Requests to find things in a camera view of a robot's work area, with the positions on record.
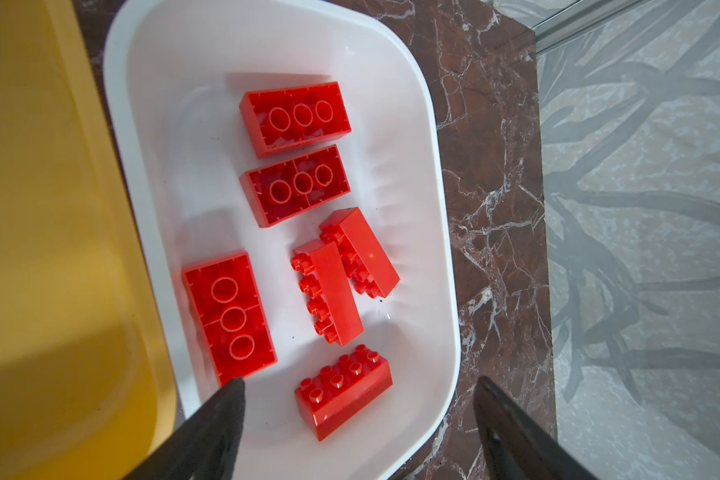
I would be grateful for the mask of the red lego brick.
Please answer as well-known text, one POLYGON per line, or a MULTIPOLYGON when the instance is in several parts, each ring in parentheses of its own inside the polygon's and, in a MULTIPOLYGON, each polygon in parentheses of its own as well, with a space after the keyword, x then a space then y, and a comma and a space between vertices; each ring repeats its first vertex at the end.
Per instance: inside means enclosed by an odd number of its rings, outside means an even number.
POLYGON ((389 361, 360 344, 302 379, 294 397, 305 424, 322 442, 392 385, 389 361))
POLYGON ((246 251, 185 266, 181 279, 220 386, 277 363, 246 251))
POLYGON ((386 298, 400 277, 357 207, 336 210, 320 225, 320 239, 337 245, 346 276, 358 294, 386 298))
POLYGON ((306 308, 314 329, 329 344, 345 346, 364 332, 338 247, 312 240, 293 250, 292 268, 298 287, 308 296, 306 308))
POLYGON ((240 182, 254 218, 269 228, 351 191, 336 145, 249 170, 240 182))
POLYGON ((248 91, 239 110, 259 159, 352 131, 337 82, 248 91))

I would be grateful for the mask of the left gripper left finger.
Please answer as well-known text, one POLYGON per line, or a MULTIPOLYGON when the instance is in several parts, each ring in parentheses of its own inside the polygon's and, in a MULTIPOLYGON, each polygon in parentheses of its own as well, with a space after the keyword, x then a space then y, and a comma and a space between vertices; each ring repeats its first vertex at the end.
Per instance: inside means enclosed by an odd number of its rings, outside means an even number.
POLYGON ((233 477, 246 410, 246 384, 228 381, 128 479, 230 479, 233 477))

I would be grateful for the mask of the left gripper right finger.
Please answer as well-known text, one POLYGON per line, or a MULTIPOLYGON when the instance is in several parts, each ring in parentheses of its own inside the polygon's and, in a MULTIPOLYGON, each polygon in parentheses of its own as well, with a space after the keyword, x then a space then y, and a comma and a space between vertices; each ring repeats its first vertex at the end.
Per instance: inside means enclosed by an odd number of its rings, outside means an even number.
POLYGON ((594 477, 487 376, 476 382, 473 409, 492 479, 594 477))

